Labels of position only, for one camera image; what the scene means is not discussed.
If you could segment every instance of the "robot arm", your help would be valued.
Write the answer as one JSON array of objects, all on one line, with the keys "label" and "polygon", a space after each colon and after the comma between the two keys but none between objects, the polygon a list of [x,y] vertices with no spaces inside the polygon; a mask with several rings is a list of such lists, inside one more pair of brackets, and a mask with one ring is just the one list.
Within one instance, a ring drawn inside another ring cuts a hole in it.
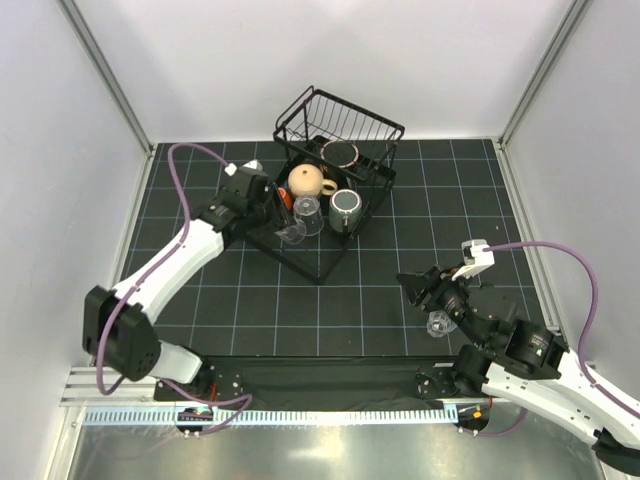
[{"label": "robot arm", "polygon": [[[473,342],[448,372],[452,382],[463,395],[509,399],[569,430],[608,465],[640,475],[640,420],[591,385],[576,352],[544,326],[520,318],[500,290],[468,288],[471,277],[494,263],[486,247],[484,240],[465,242],[460,266],[397,277],[413,306],[444,310]],[[638,400],[588,373],[640,411]]]},{"label": "robot arm", "polygon": [[[191,217],[186,238],[182,239],[181,231],[138,272],[112,289],[97,286],[89,292],[83,348],[97,355],[108,317],[132,287],[138,286],[109,332],[105,363],[129,380],[148,375],[167,378],[200,396],[212,383],[206,358],[159,340],[153,325],[169,300],[200,268],[248,232],[275,232],[289,217],[277,189],[255,165],[237,169],[229,187],[221,188],[211,203],[194,210]],[[150,269],[153,274],[141,282]]]}]

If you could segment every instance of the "reflective floor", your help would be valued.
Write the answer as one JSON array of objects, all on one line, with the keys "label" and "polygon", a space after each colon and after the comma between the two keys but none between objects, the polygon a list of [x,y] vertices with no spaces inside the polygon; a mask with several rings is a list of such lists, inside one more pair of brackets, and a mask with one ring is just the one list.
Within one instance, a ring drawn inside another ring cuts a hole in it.
[{"label": "reflective floor", "polygon": [[[492,415],[498,431],[517,411],[497,404]],[[603,478],[586,445],[532,414],[502,438],[450,425],[255,427],[188,440],[166,427],[85,427],[80,441],[74,480]]]}]

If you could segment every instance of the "wire rack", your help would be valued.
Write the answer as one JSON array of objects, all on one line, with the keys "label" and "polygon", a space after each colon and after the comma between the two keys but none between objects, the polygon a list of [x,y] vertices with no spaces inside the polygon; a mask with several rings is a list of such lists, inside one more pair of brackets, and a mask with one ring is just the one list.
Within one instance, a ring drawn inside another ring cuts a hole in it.
[{"label": "wire rack", "polygon": [[[330,167],[352,164],[345,174],[366,180],[385,161],[391,167],[404,127],[365,108],[310,86],[276,121],[273,138],[289,150]],[[353,148],[323,155],[329,142]]]}]

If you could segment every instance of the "mug handle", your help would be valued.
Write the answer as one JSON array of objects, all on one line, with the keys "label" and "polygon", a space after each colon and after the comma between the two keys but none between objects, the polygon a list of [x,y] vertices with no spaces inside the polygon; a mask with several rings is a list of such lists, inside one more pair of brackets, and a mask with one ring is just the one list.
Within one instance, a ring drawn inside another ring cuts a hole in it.
[{"label": "mug handle", "polygon": [[338,184],[333,180],[325,178],[322,180],[322,195],[333,195],[338,191]]}]

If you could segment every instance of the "beige mug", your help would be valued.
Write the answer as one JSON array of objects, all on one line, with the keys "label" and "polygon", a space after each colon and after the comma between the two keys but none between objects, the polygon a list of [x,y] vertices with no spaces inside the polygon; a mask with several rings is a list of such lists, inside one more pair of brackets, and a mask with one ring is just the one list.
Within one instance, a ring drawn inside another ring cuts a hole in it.
[{"label": "beige mug", "polygon": [[302,195],[319,197],[333,195],[338,190],[338,184],[324,178],[320,169],[314,165],[303,163],[289,173],[289,191],[294,198]]}]

